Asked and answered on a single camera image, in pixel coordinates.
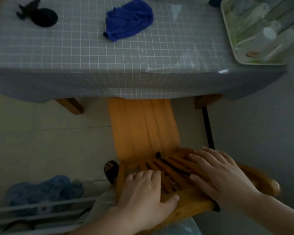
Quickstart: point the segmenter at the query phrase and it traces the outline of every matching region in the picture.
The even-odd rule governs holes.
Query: table
[[[18,3],[30,1],[0,3],[0,93],[13,98],[238,99],[286,71],[236,63],[220,10],[193,0],[144,0],[153,24],[117,42],[102,36],[105,13],[130,0],[42,0],[59,16],[51,28],[16,17]]]

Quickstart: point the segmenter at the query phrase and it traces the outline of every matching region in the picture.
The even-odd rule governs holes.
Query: black sandal
[[[112,167],[110,167],[106,171],[106,166],[108,166],[108,163],[111,163]],[[107,179],[113,185],[114,178],[116,178],[118,176],[118,173],[119,173],[119,165],[115,161],[108,161],[103,170],[105,171],[105,175],[106,175]]]

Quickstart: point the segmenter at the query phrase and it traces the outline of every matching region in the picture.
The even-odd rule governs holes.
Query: wall
[[[215,147],[276,179],[279,199],[294,208],[294,57],[277,82],[234,102],[220,99],[208,114]],[[248,218],[225,212],[195,219],[204,234],[267,234]]]

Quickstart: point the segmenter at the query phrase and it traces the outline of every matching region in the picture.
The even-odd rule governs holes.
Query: chair
[[[206,173],[189,157],[189,154],[196,154],[194,150],[180,148],[180,137],[169,99],[111,98],[109,112],[114,146],[121,161],[116,185],[117,201],[127,174],[151,169],[161,171],[161,201],[173,194],[180,196],[175,211],[154,229],[218,209],[217,204],[189,179],[188,175],[192,173],[209,181]],[[238,166],[259,191],[272,196],[280,193],[276,181],[254,168]]]

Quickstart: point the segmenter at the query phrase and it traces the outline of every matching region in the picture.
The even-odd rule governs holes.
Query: blue fabric on floor
[[[103,35],[111,41],[136,35],[152,24],[152,8],[142,0],[132,0],[107,12],[106,31]]]
[[[21,182],[13,185],[6,193],[10,206],[29,205],[43,201],[62,201],[77,199],[84,193],[82,183],[71,183],[64,175],[58,175],[40,184]],[[71,205],[56,205],[44,208],[24,209],[17,211],[18,216],[37,215],[67,210]]]

